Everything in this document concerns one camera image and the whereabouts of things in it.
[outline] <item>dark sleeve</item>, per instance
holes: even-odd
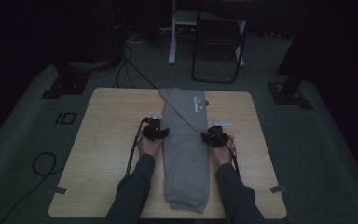
[[[255,191],[243,185],[231,164],[223,164],[216,172],[226,223],[265,223],[255,205]]]
[[[137,223],[149,196],[155,159],[143,154],[131,175],[124,177],[117,187],[115,201],[105,218],[105,223]]]

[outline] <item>folded clothing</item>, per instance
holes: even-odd
[[[208,129],[204,91],[159,89],[165,105],[164,192],[172,208],[202,213],[209,199],[209,152],[201,132]]]

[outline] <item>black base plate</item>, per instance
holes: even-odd
[[[276,105],[299,105],[302,109],[313,110],[310,101],[305,99],[300,90],[297,90],[291,98],[281,97],[280,92],[284,82],[268,82],[269,90]]]
[[[42,99],[59,99],[63,95],[81,95],[89,81],[90,73],[78,73],[74,84],[71,86],[63,86],[57,77],[50,90],[45,91]]]

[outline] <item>chair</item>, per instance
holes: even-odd
[[[206,13],[213,14],[217,18],[207,19],[204,17]],[[191,75],[195,80],[204,82],[232,83],[237,79],[241,57],[243,54],[243,47],[246,40],[246,28],[249,25],[249,21],[251,21],[254,16],[255,6],[250,1],[199,0],[196,38],[193,46],[193,63],[191,68]],[[245,21],[242,31],[238,21]],[[232,59],[237,48],[240,48],[235,74],[231,79],[227,78],[221,80],[196,77],[196,57],[200,44],[232,47],[229,60]]]

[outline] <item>table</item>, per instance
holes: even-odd
[[[241,179],[255,190],[256,205],[265,218],[284,218],[286,209],[280,192],[271,193],[278,181],[266,142],[247,92],[206,91],[208,121],[232,122],[224,128],[235,136]],[[149,112],[161,114],[164,102],[157,90],[96,89],[79,128],[59,187],[48,210],[52,217],[105,217],[124,177],[133,138]],[[134,155],[132,169],[138,161]],[[156,159],[152,189],[141,214],[143,218],[224,218],[211,162],[210,198],[203,214],[171,209],[165,201],[162,153]]]
[[[205,17],[210,19],[217,19],[214,15],[210,13],[205,13]],[[172,0],[172,20],[171,20],[171,44],[170,44],[170,54],[168,56],[168,64],[175,64],[176,62],[176,25],[187,25],[187,26],[196,26],[197,23],[197,11],[187,11],[187,10],[176,10],[176,0]],[[245,29],[246,21],[238,21],[241,33]],[[240,57],[240,50],[235,51],[235,55],[238,58]],[[240,67],[244,67],[245,63],[243,57],[241,57]]]

